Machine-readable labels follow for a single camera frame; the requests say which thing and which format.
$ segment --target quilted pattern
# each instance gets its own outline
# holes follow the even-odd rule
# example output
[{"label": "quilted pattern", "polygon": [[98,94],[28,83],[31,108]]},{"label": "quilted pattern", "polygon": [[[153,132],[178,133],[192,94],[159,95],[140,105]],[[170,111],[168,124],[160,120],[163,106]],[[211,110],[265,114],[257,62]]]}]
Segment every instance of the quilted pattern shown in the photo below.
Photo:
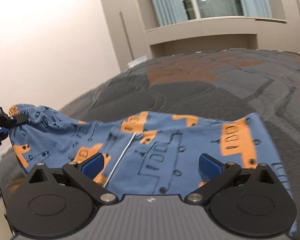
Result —
[{"label": "quilted pattern", "polygon": [[[299,53],[225,50],[153,59],[114,77],[61,110],[75,119],[103,122],[142,111],[226,121],[251,112],[260,114],[282,160],[273,167],[284,166],[290,182],[298,209],[298,232],[293,239],[300,239]],[[11,177],[15,162],[13,152],[0,162],[0,186],[6,202],[20,178],[16,168]]]}]

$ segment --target metal screw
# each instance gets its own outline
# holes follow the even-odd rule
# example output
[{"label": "metal screw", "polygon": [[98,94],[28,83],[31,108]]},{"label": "metal screw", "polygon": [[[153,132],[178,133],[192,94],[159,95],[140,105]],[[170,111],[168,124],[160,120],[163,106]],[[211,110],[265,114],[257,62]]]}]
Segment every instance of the metal screw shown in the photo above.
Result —
[{"label": "metal screw", "polygon": [[250,159],[249,161],[250,161],[250,164],[251,164],[251,165],[256,164],[256,160],[255,160],[255,159]]},{"label": "metal screw", "polygon": [[116,196],[113,195],[113,194],[111,194],[111,193],[106,193],[106,194],[102,194],[102,195],[100,196],[100,199],[101,199],[103,202],[109,203],[109,202],[114,201],[114,200],[116,199]]},{"label": "metal screw", "polygon": [[203,199],[203,197],[198,193],[192,193],[192,194],[188,195],[187,198],[191,202],[199,202]]}]

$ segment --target black clamp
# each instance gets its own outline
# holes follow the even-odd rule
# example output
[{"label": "black clamp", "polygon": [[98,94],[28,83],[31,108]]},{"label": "black clamp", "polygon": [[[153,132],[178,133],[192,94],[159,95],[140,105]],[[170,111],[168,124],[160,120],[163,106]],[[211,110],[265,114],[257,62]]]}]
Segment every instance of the black clamp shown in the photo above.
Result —
[{"label": "black clamp", "polygon": [[[28,121],[28,116],[26,114],[19,114],[16,116],[8,116],[0,107],[0,127],[1,128],[11,128],[20,124],[23,124]],[[0,130],[0,145],[2,144],[5,138],[8,137],[8,131]]]},{"label": "black clamp", "polygon": [[10,225],[37,239],[60,238],[83,228],[100,206],[119,202],[116,195],[91,179],[103,167],[101,153],[62,168],[49,169],[37,163],[7,206]]},{"label": "black clamp", "polygon": [[185,202],[204,206],[215,222],[235,234],[263,238],[289,233],[297,216],[295,203],[266,163],[242,169],[204,154],[207,170],[220,173],[186,196]]}]

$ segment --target blue gripper pad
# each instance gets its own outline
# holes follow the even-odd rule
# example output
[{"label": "blue gripper pad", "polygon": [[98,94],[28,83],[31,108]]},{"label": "blue gripper pad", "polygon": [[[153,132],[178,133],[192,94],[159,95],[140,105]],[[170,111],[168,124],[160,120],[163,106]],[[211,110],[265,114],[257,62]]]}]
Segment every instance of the blue gripper pad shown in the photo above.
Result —
[{"label": "blue gripper pad", "polygon": [[199,169],[209,179],[212,180],[223,172],[225,165],[210,155],[204,153],[199,157]]},{"label": "blue gripper pad", "polygon": [[81,166],[81,173],[94,179],[103,170],[105,159],[101,153],[96,153],[79,165]]}]

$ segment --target wall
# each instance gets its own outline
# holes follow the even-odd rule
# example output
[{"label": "wall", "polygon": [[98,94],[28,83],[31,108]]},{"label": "wall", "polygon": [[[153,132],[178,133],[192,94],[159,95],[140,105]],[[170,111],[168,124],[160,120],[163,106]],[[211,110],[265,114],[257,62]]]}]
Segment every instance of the wall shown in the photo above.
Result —
[{"label": "wall", "polygon": [[154,10],[152,0],[138,0],[141,17],[145,25],[145,29],[153,29],[159,27],[157,14]]},{"label": "wall", "polygon": [[120,72],[100,0],[0,0],[0,106],[61,108]]},{"label": "wall", "polygon": [[300,13],[297,1],[281,1],[287,24],[258,22],[259,48],[300,52]]},{"label": "wall", "polygon": [[146,31],[150,45],[188,38],[228,35],[257,34],[255,19],[244,16],[202,18]]},{"label": "wall", "polygon": [[[151,57],[138,0],[101,1],[120,69],[127,70],[128,62],[141,56]],[[145,0],[141,3],[149,8]]]},{"label": "wall", "polygon": [[154,57],[231,48],[257,49],[257,36],[255,34],[214,35],[170,41],[151,46]]}]

